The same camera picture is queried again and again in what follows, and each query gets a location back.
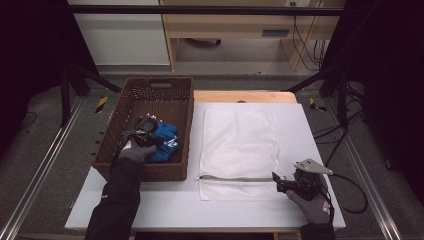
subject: black backdrop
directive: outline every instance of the black backdrop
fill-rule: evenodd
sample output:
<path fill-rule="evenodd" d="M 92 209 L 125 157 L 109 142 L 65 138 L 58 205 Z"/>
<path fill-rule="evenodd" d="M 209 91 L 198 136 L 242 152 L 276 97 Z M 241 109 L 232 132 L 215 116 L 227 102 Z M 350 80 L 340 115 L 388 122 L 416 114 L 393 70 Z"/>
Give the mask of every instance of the black backdrop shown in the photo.
<path fill-rule="evenodd" d="M 66 0 L 45 2 L 68 4 Z M 29 99 L 58 86 L 69 59 L 98 74 L 72 13 L 50 12 L 38 0 L 1 2 L 0 155 L 25 117 Z"/>
<path fill-rule="evenodd" d="M 348 7 L 361 4 L 350 0 Z M 346 67 L 365 88 L 363 107 L 389 163 L 401 170 L 424 203 L 424 1 L 382 0 L 374 28 Z M 334 61 L 364 16 L 339 21 L 324 59 Z"/>

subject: metal bracket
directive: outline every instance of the metal bracket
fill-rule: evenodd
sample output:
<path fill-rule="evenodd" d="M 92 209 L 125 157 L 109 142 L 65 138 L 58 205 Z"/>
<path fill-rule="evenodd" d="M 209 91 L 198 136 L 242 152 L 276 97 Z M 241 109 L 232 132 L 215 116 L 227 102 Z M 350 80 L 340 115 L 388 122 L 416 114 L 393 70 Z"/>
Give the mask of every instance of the metal bracket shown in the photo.
<path fill-rule="evenodd" d="M 294 167 L 305 172 L 333 175 L 333 171 L 312 159 L 306 159 L 302 162 L 297 162 Z"/>

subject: gloved hand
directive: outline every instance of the gloved hand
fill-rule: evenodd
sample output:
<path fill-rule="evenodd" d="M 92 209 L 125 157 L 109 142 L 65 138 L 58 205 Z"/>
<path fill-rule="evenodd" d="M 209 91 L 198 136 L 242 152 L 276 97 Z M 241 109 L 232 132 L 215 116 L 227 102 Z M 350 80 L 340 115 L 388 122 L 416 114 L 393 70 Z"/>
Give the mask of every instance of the gloved hand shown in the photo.
<path fill-rule="evenodd" d="M 320 175 L 320 178 L 322 186 L 327 188 L 324 177 Z M 329 222 L 330 204 L 321 194 L 316 195 L 310 201 L 299 197 L 293 190 L 287 190 L 286 196 L 299 206 L 306 222 L 315 224 Z"/>
<path fill-rule="evenodd" d="M 142 163 L 147 156 L 156 151 L 156 146 L 140 147 L 134 139 L 130 139 L 119 153 L 118 158 L 128 158 L 138 163 Z"/>

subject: arm sleeve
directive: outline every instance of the arm sleeve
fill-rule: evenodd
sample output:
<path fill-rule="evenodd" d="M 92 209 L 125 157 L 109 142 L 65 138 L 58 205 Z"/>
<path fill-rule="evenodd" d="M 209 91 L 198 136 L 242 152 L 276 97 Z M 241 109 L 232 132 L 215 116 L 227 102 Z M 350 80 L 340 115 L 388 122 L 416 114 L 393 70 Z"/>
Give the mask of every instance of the arm sleeve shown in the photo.
<path fill-rule="evenodd" d="M 140 163 L 119 159 L 91 215 L 86 240 L 128 240 L 140 204 Z"/>
<path fill-rule="evenodd" d="M 300 228 L 303 240 L 336 240 L 333 225 L 310 223 Z"/>

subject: wicker basket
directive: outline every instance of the wicker basket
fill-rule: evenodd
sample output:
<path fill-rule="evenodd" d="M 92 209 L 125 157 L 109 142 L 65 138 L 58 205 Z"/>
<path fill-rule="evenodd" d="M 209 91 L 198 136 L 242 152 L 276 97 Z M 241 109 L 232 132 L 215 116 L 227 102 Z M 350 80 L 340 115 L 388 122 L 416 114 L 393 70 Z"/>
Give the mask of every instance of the wicker basket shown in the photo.
<path fill-rule="evenodd" d="M 150 113 L 164 123 L 177 126 L 180 148 L 166 163 L 142 164 L 142 181 L 184 181 L 187 178 L 193 106 L 193 79 L 190 77 L 127 79 L 93 167 L 108 181 L 110 164 L 122 140 L 122 132 L 131 130 L 140 116 Z"/>

